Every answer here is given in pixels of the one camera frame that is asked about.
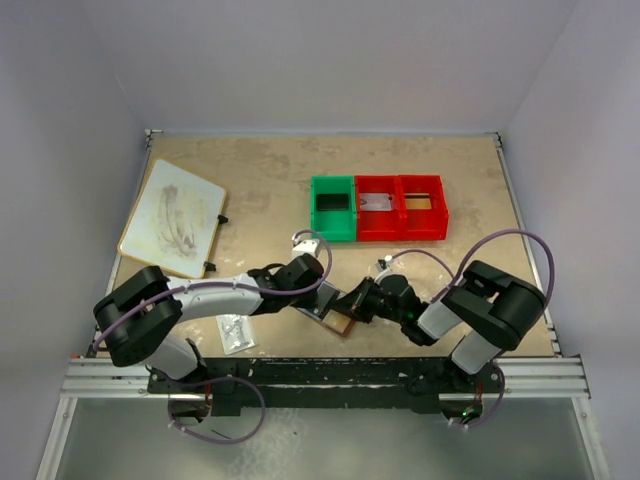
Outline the gold VIP credit card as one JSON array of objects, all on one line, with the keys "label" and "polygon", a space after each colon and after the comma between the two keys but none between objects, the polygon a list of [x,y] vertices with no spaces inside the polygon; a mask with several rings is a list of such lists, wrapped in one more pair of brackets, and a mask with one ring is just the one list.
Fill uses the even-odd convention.
[{"label": "gold VIP credit card", "polygon": [[324,318],[323,324],[335,334],[346,337],[350,334],[356,322],[335,311],[330,311]]}]

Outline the brown leather card holder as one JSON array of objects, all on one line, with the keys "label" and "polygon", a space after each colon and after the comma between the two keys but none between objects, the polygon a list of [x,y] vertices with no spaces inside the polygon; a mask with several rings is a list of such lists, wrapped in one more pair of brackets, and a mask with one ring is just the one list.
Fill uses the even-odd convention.
[{"label": "brown leather card holder", "polygon": [[324,281],[309,301],[295,309],[335,335],[346,338],[355,326],[355,321],[335,309],[338,301],[345,295],[343,290]]}]

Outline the dark grey VIP card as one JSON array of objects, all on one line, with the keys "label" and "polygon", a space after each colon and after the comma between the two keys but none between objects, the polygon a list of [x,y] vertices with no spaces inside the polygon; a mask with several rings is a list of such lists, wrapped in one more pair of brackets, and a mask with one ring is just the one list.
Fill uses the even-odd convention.
[{"label": "dark grey VIP card", "polygon": [[317,310],[330,310],[343,292],[329,282],[323,282],[317,290]]}]

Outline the white magnetic stripe card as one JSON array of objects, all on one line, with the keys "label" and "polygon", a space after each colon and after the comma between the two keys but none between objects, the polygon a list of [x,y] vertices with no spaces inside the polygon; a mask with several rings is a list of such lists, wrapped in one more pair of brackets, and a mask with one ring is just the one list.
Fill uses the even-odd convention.
[{"label": "white magnetic stripe card", "polygon": [[362,212],[390,212],[394,210],[394,197],[381,192],[360,193],[359,207]]}]

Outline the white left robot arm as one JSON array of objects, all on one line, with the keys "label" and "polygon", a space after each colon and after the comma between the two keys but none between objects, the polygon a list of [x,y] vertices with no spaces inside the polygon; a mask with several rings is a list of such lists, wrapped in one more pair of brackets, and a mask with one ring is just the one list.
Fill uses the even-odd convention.
[{"label": "white left robot arm", "polygon": [[218,315],[273,314],[315,302],[328,269],[304,253],[235,277],[187,280],[145,267],[93,308],[100,330],[94,346],[106,346],[113,364],[147,364],[184,392],[202,387],[204,361],[193,342],[171,334],[181,322]]}]

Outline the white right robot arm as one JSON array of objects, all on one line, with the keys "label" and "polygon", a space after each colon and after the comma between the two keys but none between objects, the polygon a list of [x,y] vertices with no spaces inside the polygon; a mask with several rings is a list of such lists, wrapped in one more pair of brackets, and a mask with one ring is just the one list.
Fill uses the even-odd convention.
[{"label": "white right robot arm", "polygon": [[444,376],[452,389],[467,391],[487,363],[517,349],[547,303],[534,285],[475,260],[436,301],[421,300],[405,276],[389,273],[364,279],[334,300],[331,309],[361,323],[375,317],[392,321],[418,346],[431,346],[466,324],[469,333],[452,350]]}]

